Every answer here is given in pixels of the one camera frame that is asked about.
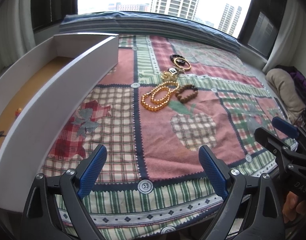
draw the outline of pile of clothes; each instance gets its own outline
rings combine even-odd
[[[277,65],[266,80],[281,98],[292,124],[306,128],[306,78],[295,67]]]

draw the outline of metal screw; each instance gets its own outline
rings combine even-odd
[[[263,174],[262,174],[262,177],[265,178],[265,179],[269,179],[269,178],[270,178],[270,175],[267,174],[267,173],[263,173]]]
[[[239,172],[237,169],[231,170],[231,173],[232,173],[233,175],[235,175],[235,176],[237,176],[237,175],[240,174],[240,172]]]
[[[41,178],[43,178],[43,173],[39,173],[39,174],[37,174],[35,178],[37,178],[37,179],[41,179]]]
[[[74,173],[75,173],[74,169],[69,169],[69,170],[66,171],[67,175],[73,175]]]

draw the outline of open box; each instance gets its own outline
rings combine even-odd
[[[118,35],[59,34],[30,50],[1,76],[0,129],[7,136],[0,148],[0,208],[23,211],[31,183],[55,139],[117,62]],[[49,64],[56,67],[43,72]],[[14,121],[18,107],[23,110]]]

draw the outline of curtain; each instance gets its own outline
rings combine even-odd
[[[267,73],[276,65],[289,66],[299,39],[303,25],[303,9],[297,0],[287,0],[284,16],[271,55],[263,68]]]
[[[4,0],[0,6],[0,72],[33,47],[31,0]]]

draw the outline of blue gripper pad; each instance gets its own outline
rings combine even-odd
[[[229,195],[226,180],[218,166],[215,164],[203,146],[200,147],[200,150],[198,151],[198,159],[208,179],[210,180],[215,193],[225,200]]]
[[[287,136],[293,139],[297,139],[299,137],[298,129],[293,126],[292,124],[288,123],[287,121],[281,119],[280,117],[276,116],[272,119],[272,125],[274,128],[278,129],[279,131],[283,132]]]
[[[101,146],[97,150],[95,156],[85,169],[85,172],[80,176],[80,185],[77,195],[80,199],[91,193],[91,190],[106,162],[107,150],[105,146]]]

